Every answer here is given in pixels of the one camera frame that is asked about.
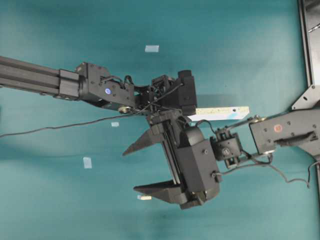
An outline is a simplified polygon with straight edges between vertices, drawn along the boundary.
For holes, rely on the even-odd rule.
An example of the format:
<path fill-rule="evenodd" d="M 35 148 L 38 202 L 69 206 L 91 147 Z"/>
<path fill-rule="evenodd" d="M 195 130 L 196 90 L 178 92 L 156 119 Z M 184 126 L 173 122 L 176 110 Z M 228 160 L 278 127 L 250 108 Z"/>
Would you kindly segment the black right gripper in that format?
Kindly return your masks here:
<path fill-rule="evenodd" d="M 203 205 L 220 191 L 219 168 L 210 141 L 190 120 L 176 111 L 165 111 L 147 118 L 146 130 L 124 152 L 123 156 L 150 147 L 153 134 L 161 134 L 162 147 L 172 174 L 172 180 L 135 186 L 134 191 L 170 204 L 182 210 Z"/>

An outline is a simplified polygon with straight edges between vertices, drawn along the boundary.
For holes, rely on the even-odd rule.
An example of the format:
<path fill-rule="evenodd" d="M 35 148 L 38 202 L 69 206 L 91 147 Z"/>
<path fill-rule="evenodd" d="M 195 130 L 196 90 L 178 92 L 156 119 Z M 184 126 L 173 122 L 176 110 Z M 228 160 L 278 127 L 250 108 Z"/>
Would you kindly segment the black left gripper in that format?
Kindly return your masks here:
<path fill-rule="evenodd" d="M 147 102 L 154 102 L 163 108 L 182 111 L 179 106 L 178 89 L 183 84 L 179 82 L 178 78 L 172 78 L 167 75 L 154 78 L 147 90 Z"/>

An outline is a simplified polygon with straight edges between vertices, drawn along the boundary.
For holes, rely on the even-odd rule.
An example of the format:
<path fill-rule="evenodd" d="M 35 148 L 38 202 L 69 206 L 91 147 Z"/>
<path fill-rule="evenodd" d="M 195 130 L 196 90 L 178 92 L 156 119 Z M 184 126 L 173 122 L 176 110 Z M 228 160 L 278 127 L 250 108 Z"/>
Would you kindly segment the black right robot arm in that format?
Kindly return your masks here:
<path fill-rule="evenodd" d="M 257 152 L 245 151 L 234 125 L 218 128 L 205 138 L 199 124 L 191 125 L 188 117 L 177 110 L 166 110 L 147 117 L 149 129 L 125 154 L 154 144 L 161 144 L 172 175 L 168 181 L 140 185 L 135 191 L 181 209 L 201 206 L 220 192 L 224 173 L 248 167 L 271 167 L 277 146 L 298 147 L 320 162 L 320 112 L 318 109 L 293 110 L 270 117 L 251 117 L 249 126 Z"/>

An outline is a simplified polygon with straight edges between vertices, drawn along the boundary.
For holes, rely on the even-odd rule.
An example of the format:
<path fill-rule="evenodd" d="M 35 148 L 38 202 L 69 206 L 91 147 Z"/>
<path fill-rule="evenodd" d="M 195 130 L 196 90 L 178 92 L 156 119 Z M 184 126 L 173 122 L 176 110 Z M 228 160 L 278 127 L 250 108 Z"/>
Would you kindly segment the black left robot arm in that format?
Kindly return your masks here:
<path fill-rule="evenodd" d="M 154 78 L 136 85 L 132 77 L 112 75 L 106 67 L 83 62 L 75 71 L 53 69 L 8 57 L 0 58 L 1 87 L 49 95 L 67 101 L 83 101 L 122 114 L 147 115 L 160 110 L 196 112 L 195 78 L 190 70 Z"/>

